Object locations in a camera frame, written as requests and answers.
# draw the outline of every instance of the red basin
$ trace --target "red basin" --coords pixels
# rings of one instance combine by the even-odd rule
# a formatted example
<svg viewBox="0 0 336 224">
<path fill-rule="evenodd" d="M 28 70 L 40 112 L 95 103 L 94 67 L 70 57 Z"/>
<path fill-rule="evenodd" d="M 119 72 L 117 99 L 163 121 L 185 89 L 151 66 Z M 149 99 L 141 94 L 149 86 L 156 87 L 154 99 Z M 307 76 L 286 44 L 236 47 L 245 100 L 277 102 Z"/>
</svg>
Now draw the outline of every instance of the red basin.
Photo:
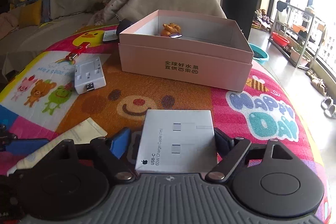
<svg viewBox="0 0 336 224">
<path fill-rule="evenodd" d="M 276 32 L 272 33 L 272 39 L 276 44 L 280 45 L 281 47 L 287 46 L 287 44 L 289 43 L 288 39 L 286 39 L 283 36 L 277 34 Z"/>
</svg>

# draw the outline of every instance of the red usb flash drive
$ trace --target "red usb flash drive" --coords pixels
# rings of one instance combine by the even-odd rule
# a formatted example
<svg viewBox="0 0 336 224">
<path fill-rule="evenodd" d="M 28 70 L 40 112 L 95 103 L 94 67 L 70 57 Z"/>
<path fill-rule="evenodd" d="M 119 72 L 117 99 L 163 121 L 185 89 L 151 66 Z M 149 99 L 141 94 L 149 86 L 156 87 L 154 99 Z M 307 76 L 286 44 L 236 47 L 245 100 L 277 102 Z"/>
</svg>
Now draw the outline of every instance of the red usb flash drive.
<svg viewBox="0 0 336 224">
<path fill-rule="evenodd" d="M 83 51 L 85 51 L 90 46 L 90 42 L 83 42 L 76 49 L 70 52 L 65 59 L 68 61 L 73 61 L 76 59 Z"/>
</svg>

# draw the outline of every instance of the toy figurine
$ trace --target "toy figurine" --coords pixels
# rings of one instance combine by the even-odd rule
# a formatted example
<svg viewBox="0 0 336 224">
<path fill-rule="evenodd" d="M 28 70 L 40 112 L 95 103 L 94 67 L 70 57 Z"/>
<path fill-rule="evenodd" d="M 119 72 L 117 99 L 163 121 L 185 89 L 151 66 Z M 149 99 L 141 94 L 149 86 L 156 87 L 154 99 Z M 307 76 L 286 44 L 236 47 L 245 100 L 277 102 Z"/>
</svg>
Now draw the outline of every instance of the toy figurine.
<svg viewBox="0 0 336 224">
<path fill-rule="evenodd" d="M 175 23 L 163 24 L 164 29 L 161 31 L 162 37 L 169 37 L 173 33 L 180 34 L 181 27 Z"/>
</svg>

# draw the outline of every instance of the metal screw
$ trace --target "metal screw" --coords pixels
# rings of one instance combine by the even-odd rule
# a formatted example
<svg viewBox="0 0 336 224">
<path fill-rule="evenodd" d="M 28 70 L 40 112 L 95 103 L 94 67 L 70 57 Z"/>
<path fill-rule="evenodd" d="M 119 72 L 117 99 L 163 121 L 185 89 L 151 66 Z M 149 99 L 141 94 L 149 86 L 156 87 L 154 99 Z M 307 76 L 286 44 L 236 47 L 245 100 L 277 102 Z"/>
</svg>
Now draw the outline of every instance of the metal screw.
<svg viewBox="0 0 336 224">
<path fill-rule="evenodd" d="M 225 178 L 225 175 L 221 172 L 210 172 L 208 174 L 208 177 L 212 180 L 222 180 L 223 178 Z"/>
<path fill-rule="evenodd" d="M 133 175 L 130 172 L 120 172 L 115 175 L 118 180 L 130 180 Z"/>
</svg>

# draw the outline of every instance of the metal shelf rack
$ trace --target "metal shelf rack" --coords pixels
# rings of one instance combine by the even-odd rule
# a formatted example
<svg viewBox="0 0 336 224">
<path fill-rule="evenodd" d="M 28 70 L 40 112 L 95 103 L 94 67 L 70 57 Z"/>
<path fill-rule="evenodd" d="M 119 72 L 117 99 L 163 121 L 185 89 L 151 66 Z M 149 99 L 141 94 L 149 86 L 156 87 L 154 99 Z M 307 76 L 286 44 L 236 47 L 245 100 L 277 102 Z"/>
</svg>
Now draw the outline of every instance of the metal shelf rack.
<svg viewBox="0 0 336 224">
<path fill-rule="evenodd" d="M 315 54 L 314 54 L 314 56 L 313 56 L 313 60 L 310 61 L 309 68 L 306 67 L 306 66 L 302 66 L 302 65 L 300 65 L 301 58 L 303 57 L 303 55 L 304 55 L 304 53 L 305 53 L 305 50 L 306 50 L 306 48 L 307 48 L 307 45 L 308 45 L 308 42 L 309 42 L 309 38 L 310 38 L 310 35 L 311 35 L 311 30 L 312 30 L 312 27 L 313 27 L 313 25 L 314 25 L 314 21 L 315 21 L 315 19 L 319 20 L 323 25 L 325 25 L 325 23 L 324 23 L 320 18 L 318 18 L 315 14 L 313 14 L 313 13 L 304 11 L 304 10 L 302 10 L 302 9 L 300 9 L 300 8 L 298 8 L 298 7 L 292 6 L 292 5 L 290 5 L 290 4 L 287 4 L 287 7 L 289 8 L 289 10 L 288 10 L 287 19 L 286 19 L 286 23 L 285 23 L 285 24 L 283 24 L 282 22 L 280 22 L 279 20 L 277 20 L 277 18 L 278 18 L 278 13 L 279 13 L 279 11 L 277 10 L 277 14 L 276 14 L 276 17 L 275 17 L 275 21 L 274 21 L 274 23 L 273 23 L 273 25 L 272 25 L 271 33 L 270 33 L 270 35 L 269 35 L 268 40 L 271 41 L 271 43 L 272 43 L 274 46 L 276 46 L 276 48 L 278 48 L 278 49 L 280 50 L 280 52 L 281 52 L 281 53 L 282 53 L 282 54 L 283 54 L 283 55 L 284 55 L 284 56 L 285 56 L 285 57 L 286 57 L 286 58 L 293 64 L 293 66 L 295 67 L 295 69 L 297 69 L 297 68 L 301 68 L 301 69 L 304 69 L 304 70 L 309 70 L 309 69 L 312 68 L 312 66 L 313 66 L 313 64 L 314 64 L 314 62 L 315 62 L 315 60 L 316 60 L 316 58 L 317 58 L 317 55 L 319 54 L 319 50 L 320 50 L 320 48 L 321 48 L 321 43 L 322 43 L 322 42 L 320 41 L 320 43 L 319 43 L 319 45 L 318 45 L 318 48 L 317 48 L 317 50 L 316 50 L 316 52 L 315 52 Z M 309 26 L 309 30 L 308 30 L 308 34 L 307 34 L 307 37 L 306 37 L 306 38 L 302 37 L 302 36 L 299 35 L 297 32 L 295 32 L 295 31 L 289 26 L 289 24 L 288 24 L 293 10 L 301 11 L 303 14 L 308 15 L 308 16 L 310 17 L 310 19 L 309 19 L 309 21 L 308 21 L 308 25 L 307 25 L 307 26 Z M 290 31 L 290 32 L 292 32 L 293 34 L 295 34 L 296 36 L 298 36 L 299 38 L 301 38 L 301 40 L 303 40 L 304 45 L 303 45 L 303 47 L 302 47 L 303 49 L 302 49 L 302 53 L 300 54 L 298 63 L 295 63 L 295 61 L 293 61 L 293 60 L 290 58 L 290 56 L 283 50 L 283 48 L 282 48 L 280 45 L 278 45 L 277 43 L 275 43 L 275 42 L 273 41 L 273 39 L 272 39 L 272 33 L 274 32 L 274 28 L 275 28 L 276 23 L 279 23 L 281 26 L 284 26 L 284 34 L 287 34 L 287 31 Z"/>
</svg>

